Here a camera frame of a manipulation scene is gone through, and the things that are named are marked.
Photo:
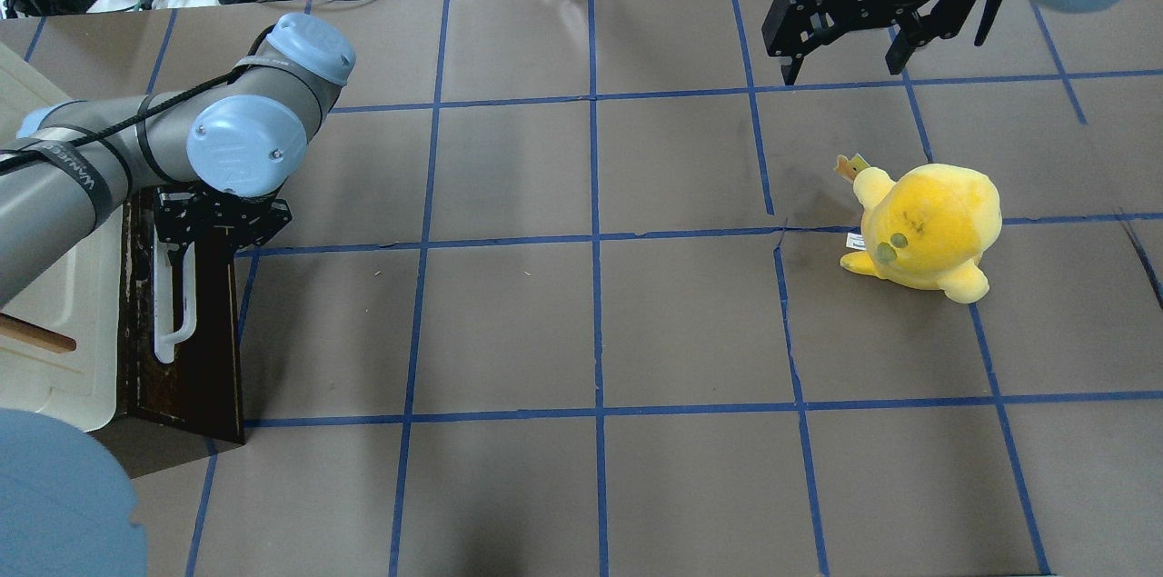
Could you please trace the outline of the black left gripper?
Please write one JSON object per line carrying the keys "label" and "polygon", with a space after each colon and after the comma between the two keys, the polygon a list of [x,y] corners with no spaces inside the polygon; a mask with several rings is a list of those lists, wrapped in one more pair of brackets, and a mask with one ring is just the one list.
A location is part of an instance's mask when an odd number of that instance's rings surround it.
{"label": "black left gripper", "polygon": [[277,192],[242,197],[207,184],[158,188],[154,195],[154,229],[172,262],[181,262],[192,245],[215,228],[227,234],[227,251],[266,245],[293,220]]}

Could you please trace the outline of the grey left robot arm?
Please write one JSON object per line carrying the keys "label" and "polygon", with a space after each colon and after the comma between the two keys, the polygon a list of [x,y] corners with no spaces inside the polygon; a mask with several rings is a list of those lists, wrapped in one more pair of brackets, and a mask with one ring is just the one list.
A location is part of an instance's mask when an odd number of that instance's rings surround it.
{"label": "grey left robot arm", "polygon": [[143,188],[194,202],[177,244],[227,225],[264,244],[291,216],[278,192],[302,166],[356,65],[316,15],[281,15],[224,74],[181,92],[74,100],[27,114],[3,142],[3,302]]}

